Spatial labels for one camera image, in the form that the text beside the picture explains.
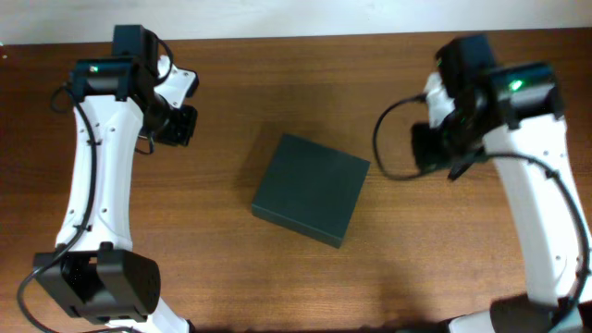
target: wooden table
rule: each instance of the wooden table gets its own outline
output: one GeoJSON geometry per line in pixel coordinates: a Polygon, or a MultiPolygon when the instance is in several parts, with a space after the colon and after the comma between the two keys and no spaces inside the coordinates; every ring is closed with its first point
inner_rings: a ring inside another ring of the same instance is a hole
{"type": "MultiPolygon", "coordinates": [[[[384,108],[423,90],[435,52],[456,33],[177,41],[176,63],[202,85],[187,148],[136,155],[129,218],[134,252],[154,259],[162,296],[198,327],[324,329],[440,320],[487,309],[524,290],[512,216],[491,164],[455,183],[446,173],[396,183],[371,165],[336,250],[259,220],[250,201],[284,132],[373,161],[384,108]]],[[[500,62],[548,60],[568,105],[570,158],[592,216],[592,30],[489,34],[500,62]]],[[[15,293],[34,253],[51,251],[66,213],[74,159],[72,115],[51,92],[79,58],[107,43],[5,46],[0,60],[0,331],[31,326],[15,293]]],[[[412,172],[410,127],[423,106],[389,116],[388,166],[412,172]]],[[[37,285],[32,311],[60,330],[70,320],[37,285]]]]}

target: white wall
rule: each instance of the white wall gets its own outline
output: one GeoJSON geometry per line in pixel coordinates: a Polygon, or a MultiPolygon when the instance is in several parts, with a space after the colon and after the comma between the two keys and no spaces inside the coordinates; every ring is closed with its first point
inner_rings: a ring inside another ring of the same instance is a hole
{"type": "Polygon", "coordinates": [[[141,23],[163,39],[592,26],[590,0],[0,0],[0,42],[110,41],[141,23]]]}

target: wood grain surface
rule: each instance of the wood grain surface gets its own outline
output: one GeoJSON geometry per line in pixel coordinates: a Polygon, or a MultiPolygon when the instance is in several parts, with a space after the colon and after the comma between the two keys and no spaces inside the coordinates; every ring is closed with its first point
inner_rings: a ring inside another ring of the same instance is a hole
{"type": "MultiPolygon", "coordinates": [[[[376,165],[341,249],[253,217],[250,202],[284,132],[374,162],[371,133],[386,106],[423,90],[435,52],[455,33],[171,42],[202,85],[187,148],[136,155],[129,218],[134,252],[154,259],[162,296],[197,327],[327,329],[441,320],[524,290],[524,263],[495,169],[475,166],[396,183],[376,165]]],[[[489,34],[502,63],[547,60],[567,104],[574,176],[592,213],[592,30],[489,34]]],[[[49,111],[79,58],[110,45],[5,46],[0,59],[0,331],[28,332],[15,302],[36,252],[51,251],[66,213],[72,115],[49,111]]],[[[386,120],[388,166],[413,172],[410,128],[423,106],[386,120]]],[[[69,319],[33,283],[32,311],[69,319]]]]}

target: green light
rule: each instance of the green light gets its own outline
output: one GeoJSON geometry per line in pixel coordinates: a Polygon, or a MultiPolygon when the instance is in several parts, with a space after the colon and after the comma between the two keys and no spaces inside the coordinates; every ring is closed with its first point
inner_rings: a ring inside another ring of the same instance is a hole
{"type": "Polygon", "coordinates": [[[517,91],[523,85],[524,85],[524,81],[522,81],[522,80],[513,80],[512,82],[510,82],[510,89],[512,89],[513,91],[517,91]]]}

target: black box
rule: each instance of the black box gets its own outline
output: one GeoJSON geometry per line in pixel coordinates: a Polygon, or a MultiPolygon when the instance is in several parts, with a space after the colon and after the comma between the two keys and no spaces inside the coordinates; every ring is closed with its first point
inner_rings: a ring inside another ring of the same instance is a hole
{"type": "Polygon", "coordinates": [[[338,248],[369,166],[284,134],[253,199],[253,215],[338,248]]]}

